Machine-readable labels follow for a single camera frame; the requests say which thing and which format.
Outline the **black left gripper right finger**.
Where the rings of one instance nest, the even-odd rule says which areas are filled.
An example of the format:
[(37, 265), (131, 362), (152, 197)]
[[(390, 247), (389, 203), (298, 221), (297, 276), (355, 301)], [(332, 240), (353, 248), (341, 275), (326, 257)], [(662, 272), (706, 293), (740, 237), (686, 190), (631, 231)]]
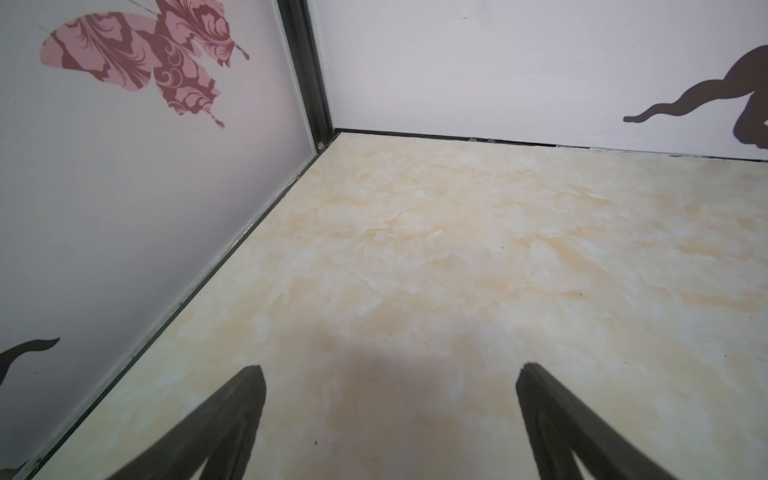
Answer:
[(671, 479), (538, 363), (523, 366), (516, 393), (541, 479)]

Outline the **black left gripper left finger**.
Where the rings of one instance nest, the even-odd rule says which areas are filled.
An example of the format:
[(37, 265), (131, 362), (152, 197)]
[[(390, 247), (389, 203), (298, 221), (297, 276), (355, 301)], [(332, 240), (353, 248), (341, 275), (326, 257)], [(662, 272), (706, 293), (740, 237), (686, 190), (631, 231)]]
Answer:
[(263, 370), (240, 370), (113, 479), (241, 479), (266, 401)]

